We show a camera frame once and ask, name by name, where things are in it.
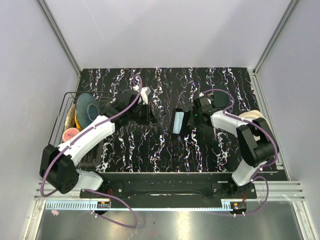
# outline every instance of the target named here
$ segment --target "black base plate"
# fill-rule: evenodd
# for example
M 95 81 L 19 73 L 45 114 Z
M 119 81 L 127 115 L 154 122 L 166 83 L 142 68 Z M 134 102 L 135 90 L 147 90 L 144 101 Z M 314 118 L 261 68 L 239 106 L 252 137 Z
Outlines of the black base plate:
M 236 194 L 234 196 L 228 194 L 224 188 L 223 185 L 225 183 L 212 183 L 211 189 L 212 189 L 212 197 L 213 199 L 244 199 L 244 193 L 246 193 L 247 199 L 256 199 L 257 193 L 255 185 L 250 182 L 247 185 L 247 188 L 243 190 L 242 193 Z

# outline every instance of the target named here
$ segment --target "wire basket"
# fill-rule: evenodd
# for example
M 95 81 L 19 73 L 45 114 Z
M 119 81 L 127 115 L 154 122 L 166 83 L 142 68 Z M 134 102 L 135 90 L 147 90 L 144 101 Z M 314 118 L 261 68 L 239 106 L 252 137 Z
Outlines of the wire basket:
M 49 139 L 49 144 L 53 146 L 58 146 L 62 143 L 62 135 L 64 133 L 65 121 L 67 118 L 68 111 L 72 104 L 74 104 L 79 95 L 82 93 L 88 93 L 93 95 L 93 97 L 97 100 L 100 108 L 103 109 L 109 105 L 109 93 L 106 91 L 69 91 L 66 92 L 63 96 L 63 100 L 60 106 L 59 113 L 55 119 L 51 136 Z M 92 148 L 80 161 L 77 165 L 78 168 L 90 170 L 91 168 L 95 168 L 99 164 L 101 164 L 102 158 L 102 150 L 103 150 L 102 140 L 98 143 L 94 148 Z

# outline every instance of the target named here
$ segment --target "metal floor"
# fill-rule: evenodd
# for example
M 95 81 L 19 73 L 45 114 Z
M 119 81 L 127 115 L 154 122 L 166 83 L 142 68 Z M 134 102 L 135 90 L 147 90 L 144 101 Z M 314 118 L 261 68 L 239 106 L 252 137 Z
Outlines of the metal floor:
M 248 211 L 258 207 L 248 203 Z M 302 240 L 289 202 L 268 202 L 252 216 L 227 217 L 207 212 L 142 211 L 136 213 L 138 229 L 126 229 L 95 218 L 88 211 L 45 210 L 37 240 Z M 109 212 L 116 221 L 133 224 L 129 212 Z

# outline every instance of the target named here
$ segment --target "aluminum frame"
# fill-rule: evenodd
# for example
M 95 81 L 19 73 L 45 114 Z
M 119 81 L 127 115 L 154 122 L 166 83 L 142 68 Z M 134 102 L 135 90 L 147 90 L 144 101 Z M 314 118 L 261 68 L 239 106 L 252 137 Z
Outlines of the aluminum frame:
M 80 76 L 82 69 L 79 67 L 75 57 L 73 56 L 69 46 L 67 45 L 47 3 L 45 0 L 36 0 L 39 4 L 40 9 L 42 10 L 44 16 L 46 17 L 53 33 L 57 37 L 61 48 L 63 49 L 65 55 L 69 59 L 73 69 L 75 72 Z M 288 20 L 290 19 L 292 13 L 298 6 L 300 0 L 291 0 L 290 4 L 288 5 L 285 13 L 283 14 L 278 26 L 276 27 L 271 39 L 269 40 L 263 54 L 261 55 L 257 65 L 254 69 L 248 69 L 249 75 L 251 78 L 252 86 L 257 93 L 257 101 L 260 107 L 260 110 L 262 114 L 270 120 L 271 125 L 273 125 L 272 117 L 269 114 L 269 108 L 265 101 L 264 93 L 261 89 L 259 79 L 257 76 L 257 73 L 259 72 L 260 68 L 262 67 L 265 59 L 267 58 L 269 52 L 271 51 L 273 45 L 277 41 L 281 31 L 284 29 L 285 25 L 287 24 Z M 271 129 L 275 138 L 278 140 L 277 133 L 274 131 L 274 129 Z M 277 163 L 277 169 L 284 169 L 286 171 L 286 174 L 288 178 L 290 179 L 290 175 L 288 172 L 288 168 L 285 162 L 285 157 L 283 156 L 283 151 L 280 148 L 280 154 L 279 154 L 279 162 Z M 299 182 L 297 181 L 269 181 L 269 198 L 268 201 L 283 201 L 287 200 L 290 201 L 294 207 L 294 211 L 298 220 L 298 224 L 300 226 L 303 238 L 305 240 L 318 240 L 317 233 L 315 231 L 315 227 L 313 225 L 312 219 L 310 217 L 310 213 L 305 201 L 304 194 L 302 192 L 301 186 Z M 256 192 L 257 192 L 257 199 L 250 199 L 248 201 L 260 201 L 263 200 L 263 198 L 266 195 L 266 187 L 264 182 L 255 182 Z M 45 185 L 46 189 L 50 188 L 50 184 L 46 183 Z M 44 209 L 46 206 L 47 200 L 55 200 L 55 201 L 64 201 L 64 200 L 74 200 L 74 201 L 85 201 L 86 199 L 79 199 L 80 190 L 72 190 L 71 192 L 67 194 L 60 194 L 55 193 L 49 198 L 46 198 L 44 200 L 39 196 L 39 190 L 37 190 L 34 201 L 33 201 L 33 209 L 30 214 L 29 222 L 24 234 L 23 239 L 24 240 L 35 240 L 37 236 L 37 232 L 40 226 L 41 218 L 44 213 Z
M 297 222 L 299 224 L 302 236 L 304 240 L 318 240 L 318 236 L 310 217 L 310 213 L 306 204 L 306 200 L 304 194 L 302 192 L 300 183 L 298 181 L 268 181 L 269 184 L 269 198 L 268 202 L 274 201 L 289 201 L 293 208 L 297 218 Z M 248 202 L 263 202 L 266 197 L 266 184 L 264 181 L 256 181 L 254 182 L 257 199 L 247 199 Z M 41 218 L 44 213 L 44 209 L 46 207 L 46 203 L 50 203 L 50 201 L 54 201 L 55 203 L 63 203 L 64 201 L 74 201 L 77 204 L 87 203 L 88 201 L 95 203 L 95 201 L 103 201 L 108 199 L 86 199 L 79 198 L 80 190 L 72 190 L 67 194 L 61 194 L 56 192 L 50 197 L 42 198 L 39 192 L 40 185 L 36 192 L 36 196 L 33 201 L 33 210 L 31 216 L 29 218 L 29 223 L 26 228 L 26 232 L 24 235 L 24 240 L 35 240 L 38 229 L 40 226 Z M 50 191 L 53 187 L 46 183 L 45 189 Z M 228 203 L 231 199 L 223 199 L 223 203 Z M 123 209 L 114 209 L 115 211 L 123 211 Z M 136 211 L 164 211 L 165 209 L 155 209 L 155 208 L 146 208 L 146 209 L 136 209 Z M 187 211 L 188 209 L 168 209 L 169 211 Z M 190 211 L 207 211 L 207 209 L 196 209 L 190 208 Z

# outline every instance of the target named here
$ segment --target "cable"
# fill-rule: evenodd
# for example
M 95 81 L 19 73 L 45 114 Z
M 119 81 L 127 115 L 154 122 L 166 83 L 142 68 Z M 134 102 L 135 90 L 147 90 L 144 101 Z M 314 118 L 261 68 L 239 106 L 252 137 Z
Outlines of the cable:
M 102 218 L 102 219 L 104 219 L 104 220 L 107 220 L 107 221 L 112 222 L 112 223 L 114 223 L 114 224 L 117 224 L 117 225 L 119 225 L 119 226 L 121 226 L 121 227 L 129 228 L 129 229 L 136 229 L 136 228 L 138 227 L 138 218 L 137 218 L 137 215 L 136 215 L 135 212 L 131 209 L 131 207 L 130 207 L 128 204 L 126 204 L 125 201 L 123 201 L 122 199 L 120 199 L 120 198 L 118 198 L 118 197 L 116 197 L 116 196 L 112 196 L 112 195 L 109 195 L 109 194 L 101 193 L 101 192 L 98 192 L 98 191 L 94 191 L 94 190 L 90 190 L 90 189 L 85 189 L 85 191 L 86 191 L 86 192 L 89 192 L 89 193 L 96 194 L 96 195 L 100 195 L 100 196 L 104 196 L 104 197 L 107 197 L 107 198 L 111 198 L 111 199 L 118 200 L 120 203 L 122 203 L 123 205 L 125 205 L 125 206 L 129 209 L 129 211 L 131 212 L 131 214 L 132 214 L 132 216 L 133 216 L 133 218 L 134 218 L 135 224 L 134 224 L 133 226 L 131 226 L 131 225 L 126 225 L 126 224 L 123 224 L 123 223 L 121 223 L 121 222 L 112 220 L 112 219 L 110 219 L 110 218 L 108 218 L 108 217 L 105 217 L 105 216 L 96 214 L 97 217 L 100 217 L 100 218 Z
M 112 117 L 110 117 L 110 118 L 108 118 L 108 119 L 106 119 L 106 120 L 103 120 L 103 121 L 101 121 L 101 122 L 98 122 L 94 127 L 93 127 L 93 126 L 92 126 L 92 127 L 89 127 L 89 128 L 86 129 L 85 131 L 83 131 L 83 132 L 81 132 L 80 134 L 78 134 L 78 135 L 75 137 L 75 139 L 70 142 L 70 146 L 66 146 L 62 151 L 59 152 L 59 154 L 58 154 L 57 156 L 55 156 L 55 158 L 52 160 L 52 162 L 49 164 L 48 168 L 46 169 L 46 171 L 45 171 L 45 173 L 44 173 L 44 175 L 43 175 L 43 178 L 42 178 L 42 182 L 41 182 L 41 186 L 40 186 L 40 194 L 41 194 L 42 197 L 47 198 L 47 197 L 51 196 L 52 194 L 54 194 L 54 193 L 56 193 L 56 192 L 58 191 L 57 189 L 55 189 L 55 190 L 53 190 L 52 192 L 45 194 L 45 193 L 44 193 L 44 188 L 45 188 L 45 182 L 46 182 L 46 180 L 47 180 L 47 177 L 48 177 L 48 175 L 49 175 L 49 172 L 51 171 L 51 169 L 52 169 L 53 165 L 56 163 L 56 161 L 58 161 L 58 159 L 62 156 L 62 154 L 64 154 L 64 152 L 67 151 L 69 148 L 71 148 L 71 146 L 74 145 L 76 141 L 78 141 L 81 137 L 83 137 L 85 134 L 87 134 L 88 132 L 90 132 L 92 129 L 95 129 L 95 128 L 98 127 L 98 126 L 100 126 L 100 125 L 102 125 L 102 124 L 105 124 L 105 123 L 107 123 L 107 122 L 110 122 L 111 120 L 113 120 L 113 119 L 121 116 L 121 115 L 124 114 L 126 111 L 128 111 L 128 110 L 139 100 L 139 97 L 140 97 L 141 91 L 142 91 L 143 82 L 142 82 L 142 79 L 141 79 L 140 75 L 138 75 L 138 74 L 134 75 L 134 76 L 133 76 L 133 79 L 135 79 L 135 78 L 138 78 L 138 79 L 139 79 L 140 88 L 139 88 L 139 91 L 138 91 L 136 97 L 134 98 L 134 100 L 132 101 L 132 103 L 129 104 L 129 106 L 127 106 L 124 110 L 122 110 L 121 112 L 117 113 L 116 115 L 114 115 L 114 116 L 112 116 Z M 135 216 L 135 214 L 134 214 L 134 212 L 132 211 L 132 209 L 131 209 L 125 202 L 123 202 L 120 198 L 117 198 L 117 197 L 114 197 L 114 196 L 112 196 L 112 198 L 114 198 L 114 199 L 122 202 L 127 208 L 129 208 L 129 210 L 131 211 L 134 219 L 135 219 L 135 220 L 137 219 L 137 216 Z M 108 220 L 108 221 L 110 221 L 110 222 L 112 222 L 112 223 L 115 223 L 115 224 L 118 224 L 118 225 L 122 226 L 122 223 L 120 223 L 120 222 L 113 221 L 113 220 L 111 220 L 111 219 L 109 219 L 109 218 L 107 218 L 107 217 L 106 217 L 105 219 Z M 132 228 L 133 226 L 124 225 L 123 227 Z

